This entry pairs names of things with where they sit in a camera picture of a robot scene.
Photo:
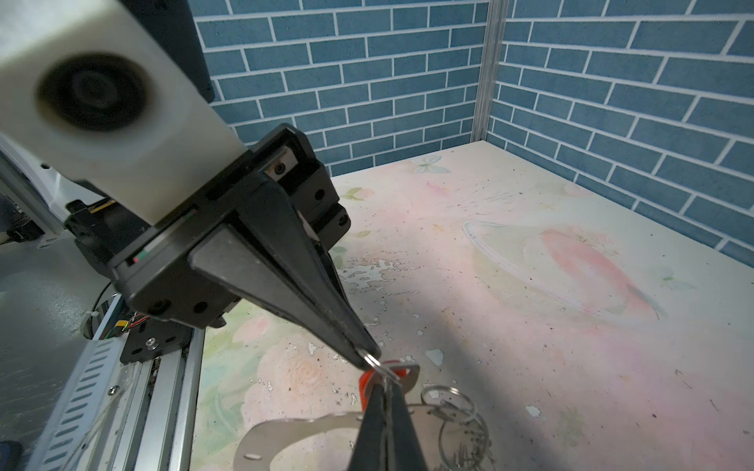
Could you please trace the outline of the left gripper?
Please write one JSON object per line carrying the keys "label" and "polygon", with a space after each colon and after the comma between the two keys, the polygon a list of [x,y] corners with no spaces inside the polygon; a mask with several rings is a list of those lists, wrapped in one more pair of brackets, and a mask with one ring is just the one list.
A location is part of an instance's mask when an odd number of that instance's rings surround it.
{"label": "left gripper", "polygon": [[307,137],[280,125],[111,261],[126,302],[210,326],[247,299],[361,370],[380,347],[351,308],[329,249],[351,220]]}

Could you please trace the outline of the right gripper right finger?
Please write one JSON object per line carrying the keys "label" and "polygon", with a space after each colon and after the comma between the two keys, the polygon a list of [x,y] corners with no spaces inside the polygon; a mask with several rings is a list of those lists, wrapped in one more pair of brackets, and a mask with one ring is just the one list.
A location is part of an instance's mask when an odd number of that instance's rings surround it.
{"label": "right gripper right finger", "polygon": [[395,385],[387,392],[387,469],[428,470],[403,391]]}

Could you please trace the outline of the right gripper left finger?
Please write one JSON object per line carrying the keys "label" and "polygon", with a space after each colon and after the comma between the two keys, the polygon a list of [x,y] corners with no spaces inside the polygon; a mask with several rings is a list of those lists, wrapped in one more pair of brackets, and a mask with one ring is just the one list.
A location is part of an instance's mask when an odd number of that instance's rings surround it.
{"label": "right gripper left finger", "polygon": [[375,386],[363,414],[357,441],[347,471],[382,471],[386,464],[386,396],[384,388]]}

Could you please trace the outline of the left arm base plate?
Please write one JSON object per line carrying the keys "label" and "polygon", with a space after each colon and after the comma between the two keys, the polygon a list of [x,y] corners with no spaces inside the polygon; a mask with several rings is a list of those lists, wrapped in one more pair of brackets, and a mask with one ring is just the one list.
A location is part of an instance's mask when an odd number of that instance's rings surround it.
{"label": "left arm base plate", "polygon": [[175,322],[145,319],[128,330],[120,362],[144,363],[162,355],[181,351],[190,344],[194,329]]}

